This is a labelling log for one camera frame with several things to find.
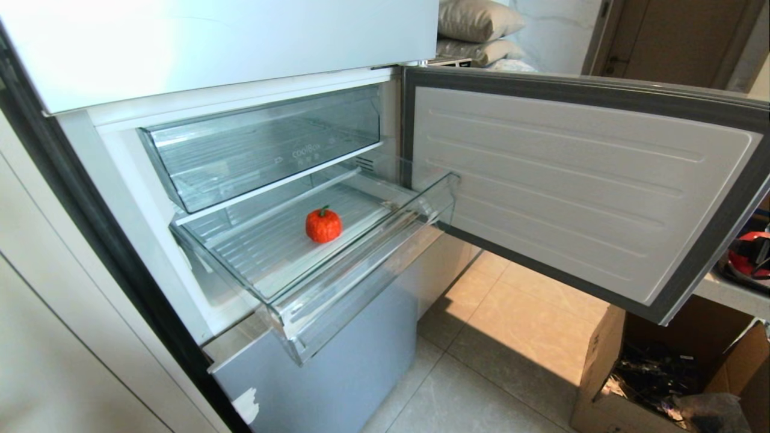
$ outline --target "small pumpkin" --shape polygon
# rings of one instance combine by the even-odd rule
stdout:
[[[342,220],[326,205],[307,215],[305,233],[310,239],[318,243],[329,242],[342,233]]]

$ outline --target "freezer compartment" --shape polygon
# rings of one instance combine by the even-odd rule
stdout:
[[[412,189],[400,185],[405,172],[420,174]],[[221,209],[180,214],[171,228],[212,271],[266,305],[302,363],[413,260],[404,251],[430,245],[439,232],[432,224],[450,223],[458,181],[445,170],[412,170],[405,160],[368,152]],[[326,205],[340,215],[343,232],[315,243],[305,219]]]
[[[171,200],[194,213],[379,142],[379,86],[142,128],[139,135]]]

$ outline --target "white pillow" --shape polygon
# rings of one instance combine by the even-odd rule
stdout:
[[[489,42],[524,27],[518,12],[492,0],[448,0],[438,9],[438,32],[452,39]]]
[[[507,39],[498,39],[485,44],[474,44],[456,39],[439,39],[436,44],[436,54],[450,57],[469,57],[471,59],[470,65],[477,68],[483,68],[502,58],[521,59],[524,56],[521,48]]]

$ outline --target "beige floor tile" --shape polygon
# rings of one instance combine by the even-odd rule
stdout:
[[[590,294],[545,277],[516,263],[511,263],[505,269],[500,276],[500,281],[592,324],[599,323],[609,305]]]
[[[498,281],[468,324],[578,385],[595,325]]]
[[[388,433],[564,433],[527,405],[444,355]]]
[[[442,353],[441,349],[429,341],[417,337],[417,352],[412,366],[380,404],[377,412],[372,415],[372,418],[369,418],[361,433],[385,433],[390,425],[396,421],[398,414],[401,413],[420,384],[423,383]]]
[[[486,379],[569,429],[578,388],[504,344],[466,326],[449,352]]]
[[[503,271],[508,267],[509,263],[510,261],[508,259],[504,259],[489,251],[484,251],[476,261],[474,261],[474,264],[470,265],[470,268],[478,270],[482,274],[489,275],[496,280],[497,278],[500,278],[500,275],[503,274]]]
[[[417,333],[446,350],[494,282],[493,277],[478,270],[467,270],[420,319]]]

